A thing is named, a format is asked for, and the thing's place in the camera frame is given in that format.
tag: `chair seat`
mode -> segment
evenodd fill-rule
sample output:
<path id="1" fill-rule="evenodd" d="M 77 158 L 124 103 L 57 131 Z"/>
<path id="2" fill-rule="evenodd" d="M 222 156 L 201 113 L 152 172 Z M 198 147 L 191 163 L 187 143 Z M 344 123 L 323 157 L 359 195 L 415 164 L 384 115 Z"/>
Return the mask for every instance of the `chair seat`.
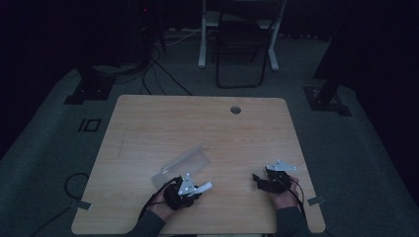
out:
<path id="1" fill-rule="evenodd" d="M 221 22 L 219 40 L 225 46 L 257 47 L 266 43 L 265 33 L 256 22 Z"/>

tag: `human hand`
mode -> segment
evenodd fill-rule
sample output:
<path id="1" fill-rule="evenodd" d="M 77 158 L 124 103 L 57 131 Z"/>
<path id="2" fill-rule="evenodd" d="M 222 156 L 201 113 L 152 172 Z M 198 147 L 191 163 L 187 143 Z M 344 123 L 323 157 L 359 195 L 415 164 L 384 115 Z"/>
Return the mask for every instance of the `human hand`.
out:
<path id="1" fill-rule="evenodd" d="M 167 205 L 166 200 L 164 199 L 164 190 L 158 194 L 154 200 L 151 202 L 150 207 L 148 208 L 156 215 L 158 215 L 162 220 L 167 222 L 167 220 L 176 212 L 174 209 L 170 208 Z"/>
<path id="2" fill-rule="evenodd" d="M 290 176 L 290 179 L 292 179 L 290 190 L 298 197 L 298 193 L 296 192 L 296 184 L 299 182 L 299 180 L 292 176 Z M 269 197 L 274 203 L 276 209 L 297 206 L 297 199 L 290 193 L 290 191 L 285 191 L 280 195 L 269 193 Z"/>

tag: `piece of duct tape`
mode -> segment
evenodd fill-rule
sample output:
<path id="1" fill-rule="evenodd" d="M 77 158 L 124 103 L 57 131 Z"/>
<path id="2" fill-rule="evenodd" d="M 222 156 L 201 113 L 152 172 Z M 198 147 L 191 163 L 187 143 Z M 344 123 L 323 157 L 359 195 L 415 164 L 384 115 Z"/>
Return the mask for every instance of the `piece of duct tape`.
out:
<path id="1" fill-rule="evenodd" d="M 92 207 L 92 204 L 83 200 L 74 201 L 71 205 L 72 208 L 82 208 L 85 210 L 89 210 Z"/>
<path id="2" fill-rule="evenodd" d="M 313 197 L 307 200 L 309 205 L 314 205 L 314 204 L 322 204 L 325 202 L 325 199 L 323 197 Z"/>

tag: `person's left hand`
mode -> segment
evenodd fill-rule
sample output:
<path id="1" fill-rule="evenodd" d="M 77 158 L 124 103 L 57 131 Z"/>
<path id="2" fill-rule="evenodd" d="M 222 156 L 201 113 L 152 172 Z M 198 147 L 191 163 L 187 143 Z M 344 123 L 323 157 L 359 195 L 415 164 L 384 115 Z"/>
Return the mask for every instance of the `person's left hand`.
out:
<path id="1" fill-rule="evenodd" d="M 158 194 L 157 197 L 154 198 L 154 200 L 151 202 L 151 205 L 148 209 L 153 211 L 162 220 L 167 222 L 167 220 L 176 212 L 176 210 L 170 208 L 170 206 L 167 205 L 163 194 L 164 194 L 164 190 L 162 190 L 160 194 Z"/>

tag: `black stand base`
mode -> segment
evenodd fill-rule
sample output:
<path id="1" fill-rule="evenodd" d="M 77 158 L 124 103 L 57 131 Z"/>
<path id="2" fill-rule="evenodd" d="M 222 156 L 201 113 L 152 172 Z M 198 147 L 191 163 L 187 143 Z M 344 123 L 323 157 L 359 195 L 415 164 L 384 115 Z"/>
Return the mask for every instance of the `black stand base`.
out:
<path id="1" fill-rule="evenodd" d="M 64 105 L 82 105 L 84 101 L 106 101 L 114 86 L 115 78 L 102 78 L 98 86 L 86 89 L 85 82 L 80 81 L 73 95 L 65 99 Z"/>
<path id="2" fill-rule="evenodd" d="M 320 98 L 324 88 L 303 87 L 305 96 L 313 111 L 337 112 L 339 116 L 351 117 L 352 114 L 348 107 L 344 106 L 337 94 L 334 94 L 330 100 L 324 101 Z"/>

